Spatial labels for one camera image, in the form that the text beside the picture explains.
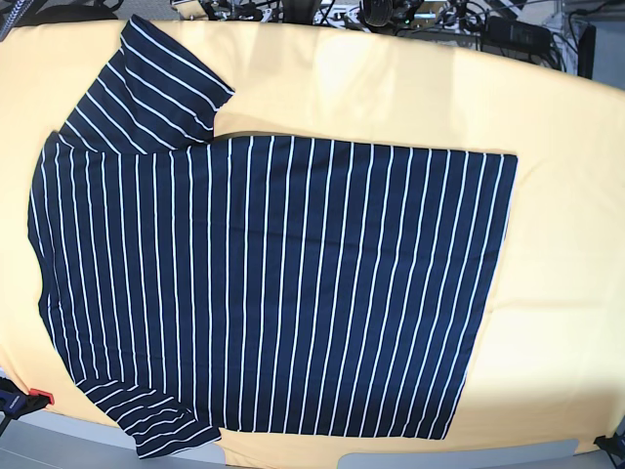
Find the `navy white striped T-shirt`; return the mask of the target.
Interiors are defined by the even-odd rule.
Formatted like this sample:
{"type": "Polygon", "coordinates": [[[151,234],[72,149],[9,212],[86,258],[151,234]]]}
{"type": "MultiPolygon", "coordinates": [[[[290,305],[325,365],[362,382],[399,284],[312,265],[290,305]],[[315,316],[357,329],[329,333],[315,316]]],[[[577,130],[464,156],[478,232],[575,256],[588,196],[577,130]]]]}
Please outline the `navy white striped T-shirt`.
{"type": "Polygon", "coordinates": [[[223,430],[441,440],[518,160],[216,139],[234,92],[132,17],[29,192],[39,313],[141,458],[223,430]]]}

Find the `black power adapter box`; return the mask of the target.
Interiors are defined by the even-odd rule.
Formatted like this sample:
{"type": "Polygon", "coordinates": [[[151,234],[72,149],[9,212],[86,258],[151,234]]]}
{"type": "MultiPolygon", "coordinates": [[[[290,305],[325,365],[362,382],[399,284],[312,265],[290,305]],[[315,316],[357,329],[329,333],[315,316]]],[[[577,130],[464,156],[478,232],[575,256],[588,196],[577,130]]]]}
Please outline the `black power adapter box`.
{"type": "Polygon", "coordinates": [[[483,44],[531,55],[547,54],[552,33],[543,26],[501,17],[489,17],[481,34],[483,44]]]}

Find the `red black clamp left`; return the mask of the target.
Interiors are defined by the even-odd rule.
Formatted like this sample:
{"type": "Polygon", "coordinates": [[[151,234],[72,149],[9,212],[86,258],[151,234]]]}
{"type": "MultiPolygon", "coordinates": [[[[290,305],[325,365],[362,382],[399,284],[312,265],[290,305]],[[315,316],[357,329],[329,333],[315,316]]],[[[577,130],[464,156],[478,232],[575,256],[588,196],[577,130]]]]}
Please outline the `red black clamp left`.
{"type": "Polygon", "coordinates": [[[1,378],[0,395],[1,413],[4,415],[1,419],[0,434],[4,433],[12,421],[55,403],[52,394],[34,389],[25,393],[6,377],[1,378]]]}

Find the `black clamp right corner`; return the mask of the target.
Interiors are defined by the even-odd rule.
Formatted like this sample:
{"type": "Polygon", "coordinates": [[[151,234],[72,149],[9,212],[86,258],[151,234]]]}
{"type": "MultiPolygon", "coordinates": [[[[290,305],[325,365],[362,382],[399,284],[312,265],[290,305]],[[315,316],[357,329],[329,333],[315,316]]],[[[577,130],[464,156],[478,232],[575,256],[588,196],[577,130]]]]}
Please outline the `black clamp right corner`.
{"type": "Polygon", "coordinates": [[[625,468],[625,436],[614,433],[611,437],[599,436],[594,445],[604,451],[615,469],[625,468]]]}

